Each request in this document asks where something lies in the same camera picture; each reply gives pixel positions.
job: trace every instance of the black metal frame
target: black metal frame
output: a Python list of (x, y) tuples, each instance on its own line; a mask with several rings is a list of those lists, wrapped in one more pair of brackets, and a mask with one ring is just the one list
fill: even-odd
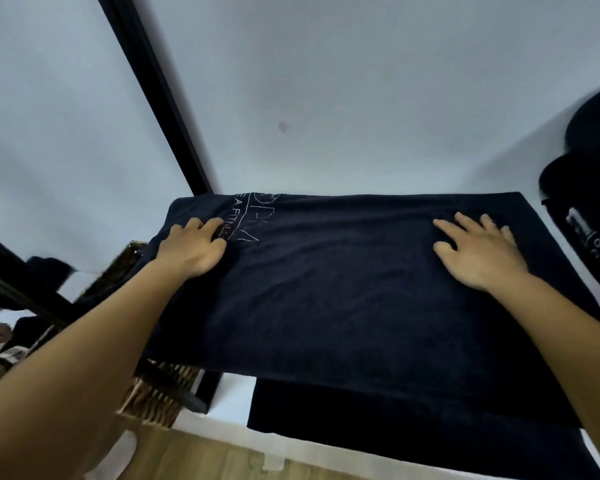
[[(44, 283), (35, 279), (24, 261), (0, 243), (0, 293), (23, 304), (32, 312), (43, 316), (59, 330), (80, 318), (76, 306)], [(147, 359), (141, 359), (136, 375), (148, 384), (183, 403), (196, 413), (208, 412), (220, 372), (207, 371), (202, 377), (197, 394), (177, 384), (170, 375)]]
[(98, 0), (193, 195), (213, 193), (133, 0)]

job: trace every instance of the wooden floor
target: wooden floor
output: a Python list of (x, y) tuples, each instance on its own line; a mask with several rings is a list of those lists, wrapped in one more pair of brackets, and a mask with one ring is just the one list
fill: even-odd
[(94, 447), (92, 465), (125, 429), (136, 432), (138, 448), (120, 480), (358, 480), (290, 460), (282, 471), (263, 472), (262, 453), (122, 417), (112, 421), (103, 441)]

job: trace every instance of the dark t-shirt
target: dark t-shirt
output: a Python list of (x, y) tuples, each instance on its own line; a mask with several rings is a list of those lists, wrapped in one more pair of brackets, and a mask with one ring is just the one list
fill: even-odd
[(578, 424), (531, 340), (432, 251), (433, 218), (488, 213), (529, 270), (600, 320), (592, 295), (519, 193), (419, 196), (202, 195), (174, 224), (222, 217), (226, 254), (172, 298), (147, 354), (174, 363), (374, 392), (445, 397), (485, 411)]

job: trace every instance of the pinky finger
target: pinky finger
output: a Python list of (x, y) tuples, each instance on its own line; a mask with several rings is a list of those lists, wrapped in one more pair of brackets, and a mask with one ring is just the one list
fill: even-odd
[(511, 229), (509, 228), (509, 226), (504, 226), (502, 229), (500, 229), (500, 233), (511, 244), (513, 244), (514, 246), (516, 245), (516, 240), (513, 237), (513, 233), (511, 232)]

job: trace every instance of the navy blue fabric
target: navy blue fabric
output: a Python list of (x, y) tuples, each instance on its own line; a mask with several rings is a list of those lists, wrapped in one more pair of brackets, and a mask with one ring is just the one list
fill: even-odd
[(432, 467), (524, 480), (600, 480), (580, 430), (444, 398), (396, 399), (258, 379), (248, 427)]
[(202, 195), (176, 200), (138, 268), (174, 224), (222, 217), (226, 254), (172, 298), (152, 358), (372, 392), (422, 392), (484, 411), (577, 425), (528, 336), (495, 300), (449, 275), (432, 219), (487, 212), (531, 272), (600, 309), (519, 193)]

